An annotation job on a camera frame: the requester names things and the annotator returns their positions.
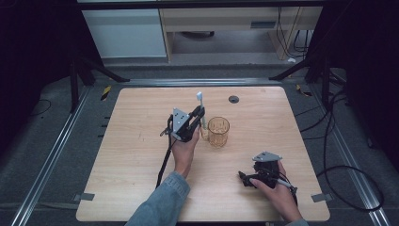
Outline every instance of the gray carpet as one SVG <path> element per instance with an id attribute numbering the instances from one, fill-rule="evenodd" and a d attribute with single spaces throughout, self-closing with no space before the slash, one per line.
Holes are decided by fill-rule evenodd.
<path id="1" fill-rule="evenodd" d="M 243 66 L 229 67 L 138 67 L 138 68 L 111 68 L 119 75 L 127 78 L 236 78 L 236 77 L 266 77 L 282 72 L 286 66 Z M 318 106 L 314 96 L 305 96 L 297 92 L 295 84 L 301 84 L 302 90 L 309 90 L 303 81 L 301 71 L 291 78 L 286 78 L 280 86 L 287 93 L 294 114 L 299 114 Z M 72 197 L 76 193 L 82 193 L 86 186 L 91 167 L 102 142 L 101 135 L 112 113 L 118 93 L 126 86 L 117 84 L 107 77 L 96 73 L 96 84 L 90 89 L 88 100 L 85 104 L 77 123 L 75 124 L 68 142 L 58 159 L 56 167 L 44 188 L 39 202 L 51 203 L 75 203 Z M 112 89 L 106 99 L 101 101 L 104 87 L 112 85 Z M 27 192 L 34 183 L 48 153 L 56 142 L 63 123 L 69 116 L 71 107 L 69 90 L 69 78 L 62 79 L 47 86 L 34 113 L 42 114 L 30 117 L 10 147 L 11 155 L 0 171 L 0 222 L 7 225 L 19 204 L 24 200 Z M 321 107 L 315 108 L 305 114 L 296 117 L 300 129 L 312 125 L 322 117 Z M 379 150 L 370 149 L 367 146 L 367 137 L 364 135 L 353 109 L 345 105 L 344 101 L 338 102 L 334 107 L 336 127 L 342 132 L 346 144 L 358 160 L 361 168 L 377 181 L 384 192 L 386 202 L 384 210 L 391 225 L 399 225 L 399 175 L 391 166 L 389 159 Z M 304 138 L 321 137 L 324 134 L 326 123 L 321 123 L 310 131 L 304 132 Z M 323 140 L 306 139 L 305 145 L 311 157 L 315 172 L 323 169 Z M 328 136 L 327 164 L 329 166 L 341 165 L 343 160 L 337 151 L 336 143 Z M 351 202 L 362 205 L 358 191 L 355 189 L 352 179 L 346 170 L 337 170 L 329 174 L 334 188 Z M 324 177 L 319 178 L 321 187 L 325 193 L 331 192 Z M 348 207 L 339 199 L 327 203 L 331 218 L 327 222 L 311 222 L 311 225 L 374 225 L 368 213 L 357 211 Z M 37 208 L 31 215 L 27 225 L 123 225 L 123 222 L 94 222 L 85 223 L 75 219 L 75 210 L 56 208 Z"/>

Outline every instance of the wooden tabletop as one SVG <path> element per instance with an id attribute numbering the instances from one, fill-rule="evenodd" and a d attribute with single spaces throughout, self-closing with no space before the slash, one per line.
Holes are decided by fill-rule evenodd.
<path id="1" fill-rule="evenodd" d="M 230 123 L 223 148 L 199 139 L 187 177 L 191 192 L 179 221 L 274 221 L 279 213 L 253 187 L 244 187 L 238 170 L 253 174 L 252 157 L 262 151 L 282 156 L 287 177 L 298 187 L 299 210 L 309 221 L 329 218 L 311 161 L 285 91 L 280 87 L 206 87 L 123 89 L 88 179 L 76 217 L 81 221 L 127 221 L 153 192 L 168 137 L 160 137 L 173 107 L 189 113 L 203 94 L 205 118 Z M 237 104 L 229 97 L 239 98 Z M 164 178 L 173 170 L 168 161 Z"/>

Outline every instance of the aluminum rail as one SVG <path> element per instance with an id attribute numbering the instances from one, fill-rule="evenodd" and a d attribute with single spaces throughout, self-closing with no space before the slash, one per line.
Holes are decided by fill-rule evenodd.
<path id="1" fill-rule="evenodd" d="M 348 0 L 203 0 L 203 1 L 139 1 L 97 3 L 55 3 L 56 8 L 80 10 L 151 9 L 151 8 L 273 8 L 323 7 L 347 4 Z"/>
<path id="2" fill-rule="evenodd" d="M 81 94 L 81 102 L 77 106 L 76 110 L 70 114 L 67 121 L 62 128 L 53 149 L 50 151 L 46 161 L 44 162 L 43 167 L 40 170 L 38 177 L 36 178 L 35 183 L 29 190 L 29 193 L 24 198 L 24 202 L 19 207 L 17 213 L 14 216 L 14 219 L 11 222 L 12 226 L 22 226 L 27 223 L 29 220 L 30 215 L 33 212 L 36 204 L 38 203 L 39 197 L 41 192 L 43 191 L 44 187 L 47 184 L 48 179 L 50 178 L 51 173 L 53 172 L 54 167 L 56 166 L 56 162 L 59 156 L 62 153 L 62 150 L 67 142 L 72 128 L 76 123 L 77 118 L 82 111 L 83 105 L 86 102 L 87 96 L 91 87 L 85 87 Z"/>
<path id="3" fill-rule="evenodd" d="M 181 79 L 132 79 L 122 83 L 133 87 L 227 87 L 280 85 L 280 81 L 268 78 L 181 78 Z"/>
<path id="4" fill-rule="evenodd" d="M 311 91 L 312 91 L 312 93 L 318 93 L 318 91 L 314 87 L 314 85 L 311 85 Z M 314 97 L 319 105 L 323 105 L 320 100 L 320 97 L 318 95 L 314 95 Z M 321 109 L 322 109 L 323 114 L 326 114 L 326 110 L 323 107 Z M 334 138 L 335 144 L 337 144 L 338 151 L 339 151 L 341 158 L 343 159 L 343 162 L 345 163 L 345 165 L 361 170 L 361 168 L 358 164 L 358 161 L 356 160 L 355 156 L 350 151 L 350 148 L 346 144 L 346 142 L 343 138 L 343 135 L 337 125 L 335 125 L 335 128 L 332 131 L 332 136 Z M 373 188 L 369 184 L 367 178 L 363 174 L 355 173 L 353 170 L 349 171 L 349 175 L 350 175 L 364 205 L 367 208 L 374 208 L 374 207 L 378 206 L 379 200 L 378 200 L 376 194 L 374 193 Z M 391 223 L 388 220 L 388 217 L 385 215 L 385 212 L 382 207 L 374 212 L 370 212 L 369 216 L 375 226 L 391 225 Z"/>

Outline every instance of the jacket sleeve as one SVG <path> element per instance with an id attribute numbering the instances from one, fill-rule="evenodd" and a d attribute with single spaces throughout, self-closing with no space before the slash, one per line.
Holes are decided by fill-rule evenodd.
<path id="1" fill-rule="evenodd" d="M 125 226 L 175 225 L 190 187 L 182 175 L 173 171 L 150 197 L 138 206 Z"/>

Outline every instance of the human arm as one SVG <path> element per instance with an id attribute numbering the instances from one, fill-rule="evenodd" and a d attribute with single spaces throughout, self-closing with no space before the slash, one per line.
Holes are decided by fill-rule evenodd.
<path id="1" fill-rule="evenodd" d="M 285 175 L 285 169 L 279 161 L 279 171 Z M 308 223 L 303 219 L 296 206 L 294 198 L 291 191 L 284 185 L 279 183 L 276 184 L 275 188 L 270 188 L 263 182 L 251 179 L 252 184 L 258 187 L 262 193 L 266 196 L 268 200 L 273 204 L 277 211 L 281 214 L 284 220 L 291 222 L 289 225 L 308 225 Z"/>
<path id="2" fill-rule="evenodd" d="M 175 225 L 190 187 L 185 178 L 191 169 L 194 149 L 200 137 L 197 128 L 193 138 L 183 143 L 172 140 L 172 152 L 175 159 L 174 171 L 143 202 L 126 223 L 132 225 Z"/>

